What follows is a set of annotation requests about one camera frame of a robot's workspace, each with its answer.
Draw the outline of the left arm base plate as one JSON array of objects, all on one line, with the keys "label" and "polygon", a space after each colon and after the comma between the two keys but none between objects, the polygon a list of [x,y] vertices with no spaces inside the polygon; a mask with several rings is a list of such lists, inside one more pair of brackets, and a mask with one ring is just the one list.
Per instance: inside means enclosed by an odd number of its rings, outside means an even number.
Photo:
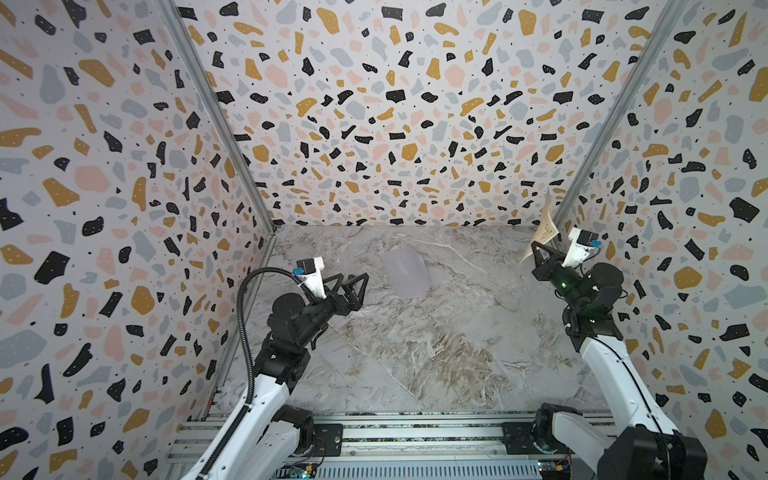
[{"label": "left arm base plate", "polygon": [[343,445],[344,426],[326,423],[299,428],[298,446],[294,457],[339,457]]}]

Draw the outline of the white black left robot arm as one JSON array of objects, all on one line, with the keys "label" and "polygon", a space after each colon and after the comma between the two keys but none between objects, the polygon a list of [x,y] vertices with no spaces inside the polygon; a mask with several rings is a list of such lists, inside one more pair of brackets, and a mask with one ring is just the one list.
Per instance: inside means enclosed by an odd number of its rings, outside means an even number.
[{"label": "white black left robot arm", "polygon": [[318,339],[335,316],[363,306],[366,273],[324,279],[318,272],[289,273],[300,288],[279,296],[267,319],[258,353],[241,341],[248,382],[237,406],[188,479],[270,479],[315,450],[314,418],[288,400],[303,376]]}]

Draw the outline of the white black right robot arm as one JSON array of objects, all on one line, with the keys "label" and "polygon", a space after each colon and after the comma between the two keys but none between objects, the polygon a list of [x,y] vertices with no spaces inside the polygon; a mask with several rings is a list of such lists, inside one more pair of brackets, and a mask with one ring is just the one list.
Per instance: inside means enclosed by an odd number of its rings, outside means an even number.
[{"label": "white black right robot arm", "polygon": [[570,241],[566,252],[532,242],[533,275],[550,283],[565,302],[565,334],[595,376],[617,434],[602,433],[574,408],[544,403],[531,429],[534,446],[543,453],[567,448],[597,479],[703,478],[707,453],[702,443],[683,435],[655,401],[615,324],[612,311],[624,295],[623,273],[605,262],[582,272],[600,243],[584,230]]}]

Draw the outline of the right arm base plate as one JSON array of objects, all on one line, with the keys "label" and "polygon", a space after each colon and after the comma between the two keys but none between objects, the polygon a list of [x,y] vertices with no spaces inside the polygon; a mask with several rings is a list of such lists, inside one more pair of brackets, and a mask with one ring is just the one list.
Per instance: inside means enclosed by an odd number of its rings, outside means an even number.
[{"label": "right arm base plate", "polygon": [[504,422],[501,424],[503,444],[507,455],[534,455],[539,450],[534,445],[533,430],[535,423]]}]

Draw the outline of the lavender envelope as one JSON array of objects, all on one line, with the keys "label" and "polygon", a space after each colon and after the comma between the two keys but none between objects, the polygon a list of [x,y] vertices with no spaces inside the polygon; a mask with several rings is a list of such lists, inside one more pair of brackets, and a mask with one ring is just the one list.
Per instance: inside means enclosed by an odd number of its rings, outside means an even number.
[{"label": "lavender envelope", "polygon": [[432,287],[422,256],[410,245],[402,245],[382,255],[389,279],[401,299],[421,298]]}]

